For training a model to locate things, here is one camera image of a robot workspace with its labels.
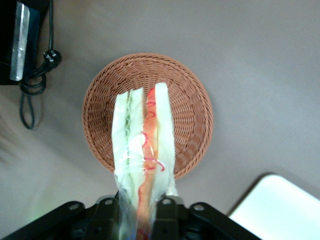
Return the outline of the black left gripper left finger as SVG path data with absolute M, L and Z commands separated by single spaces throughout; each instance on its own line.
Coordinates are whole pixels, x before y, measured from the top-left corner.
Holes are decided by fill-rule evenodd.
M 87 240 L 119 239 L 119 201 L 114 197 L 102 199 L 86 229 Z

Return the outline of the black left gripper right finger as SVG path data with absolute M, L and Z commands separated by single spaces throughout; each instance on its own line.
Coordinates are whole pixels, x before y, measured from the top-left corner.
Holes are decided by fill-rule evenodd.
M 181 240 L 188 217 L 184 201 L 178 196 L 164 196 L 156 204 L 152 240 Z

